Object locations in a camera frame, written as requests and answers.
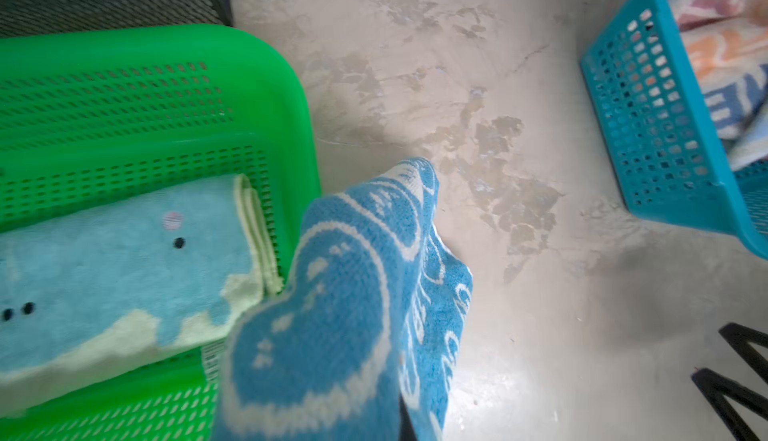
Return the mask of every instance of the towel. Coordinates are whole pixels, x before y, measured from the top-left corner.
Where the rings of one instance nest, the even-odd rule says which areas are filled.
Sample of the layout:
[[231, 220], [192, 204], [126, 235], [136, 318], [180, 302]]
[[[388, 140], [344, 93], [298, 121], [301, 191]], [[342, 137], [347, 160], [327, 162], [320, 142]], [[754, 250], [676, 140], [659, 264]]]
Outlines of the towel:
[[768, 154], [768, 0], [669, 0], [732, 170]]
[[0, 417], [224, 338], [279, 284], [242, 174], [4, 233]]
[[441, 438], [472, 275], [437, 195], [413, 158], [310, 205], [286, 292], [227, 340], [212, 441]]

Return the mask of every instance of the cartoon face on towel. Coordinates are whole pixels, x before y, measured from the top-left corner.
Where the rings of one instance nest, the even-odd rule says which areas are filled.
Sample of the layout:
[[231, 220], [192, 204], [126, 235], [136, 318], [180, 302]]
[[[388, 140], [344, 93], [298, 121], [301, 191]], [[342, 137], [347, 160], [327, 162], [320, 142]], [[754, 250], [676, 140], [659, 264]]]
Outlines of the cartoon face on towel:
[[228, 321], [222, 290], [253, 266], [234, 185], [199, 180], [0, 235], [0, 372], [48, 363], [129, 313], [152, 319], [160, 347], [191, 317]]

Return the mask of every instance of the teal plastic basket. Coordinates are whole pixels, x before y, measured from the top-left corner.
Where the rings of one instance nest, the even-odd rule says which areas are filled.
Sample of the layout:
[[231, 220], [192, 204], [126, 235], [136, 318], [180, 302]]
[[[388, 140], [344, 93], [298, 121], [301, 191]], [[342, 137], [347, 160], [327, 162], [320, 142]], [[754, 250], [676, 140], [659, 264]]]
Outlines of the teal plastic basket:
[[768, 258], [768, 163], [731, 172], [667, 0], [628, 0], [581, 69], [629, 211]]

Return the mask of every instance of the worn floor paint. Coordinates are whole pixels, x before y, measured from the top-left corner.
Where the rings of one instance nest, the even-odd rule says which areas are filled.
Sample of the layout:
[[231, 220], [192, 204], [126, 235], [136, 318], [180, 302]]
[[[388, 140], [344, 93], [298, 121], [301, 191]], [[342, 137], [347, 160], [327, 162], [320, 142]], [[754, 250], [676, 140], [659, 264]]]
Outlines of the worn floor paint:
[[577, 60], [623, 3], [234, 4], [302, 80], [325, 191], [413, 155], [440, 171], [438, 229], [475, 275], [445, 439], [728, 439], [691, 373], [768, 395], [716, 332], [768, 331], [768, 263], [622, 205]]

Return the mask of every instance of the green plastic basket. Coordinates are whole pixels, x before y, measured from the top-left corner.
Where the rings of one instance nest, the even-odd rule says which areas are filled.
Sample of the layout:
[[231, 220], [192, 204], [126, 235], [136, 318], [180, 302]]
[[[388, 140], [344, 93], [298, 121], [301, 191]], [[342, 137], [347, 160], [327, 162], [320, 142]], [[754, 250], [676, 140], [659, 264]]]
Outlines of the green plastic basket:
[[[3, 39], [0, 53], [0, 231], [245, 173], [288, 272], [320, 181], [301, 84], [267, 44], [186, 25]], [[215, 400], [197, 349], [0, 419], [0, 439], [206, 439]]]

